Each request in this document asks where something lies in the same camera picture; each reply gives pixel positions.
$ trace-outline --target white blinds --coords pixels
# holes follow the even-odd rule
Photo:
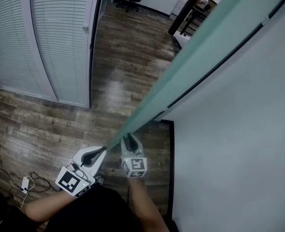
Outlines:
[[[87,0],[32,0],[36,39],[53,89],[62,102],[85,104],[83,32]]]
[[[0,0],[0,86],[48,98],[29,47],[21,0]]]

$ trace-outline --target power strip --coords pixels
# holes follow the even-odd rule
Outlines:
[[[30,180],[28,180],[27,177],[23,177],[23,182],[22,182],[22,186],[21,186],[21,191],[23,193],[27,194],[29,184],[30,184]]]

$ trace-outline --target laminate flooring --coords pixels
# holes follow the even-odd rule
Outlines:
[[[0,167],[21,185],[35,171],[52,184],[68,160],[86,144],[108,145],[173,59],[167,30],[171,21],[144,9],[126,13],[108,6],[99,22],[92,79],[92,108],[61,105],[0,90]],[[160,212],[167,212],[169,126],[148,123],[136,133],[148,158],[147,190]],[[119,146],[100,170],[104,185],[126,200],[127,180]],[[35,190],[47,184],[35,180]],[[0,191],[20,205],[25,195],[0,170]],[[26,202],[53,194],[31,192]]]

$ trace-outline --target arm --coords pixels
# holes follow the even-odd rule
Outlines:
[[[136,178],[129,178],[134,211],[143,232],[169,232],[164,220],[148,196],[144,185]]]
[[[75,197],[65,191],[60,191],[28,203],[21,211],[34,222],[44,223],[73,200],[75,200]]]

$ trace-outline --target black pole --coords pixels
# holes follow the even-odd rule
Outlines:
[[[182,8],[181,12],[171,25],[170,29],[168,30],[168,33],[170,35],[174,35],[175,32],[178,30],[184,19],[187,17],[188,13],[191,11],[191,9],[194,7],[194,5],[197,3],[197,0],[187,0],[185,6]]]

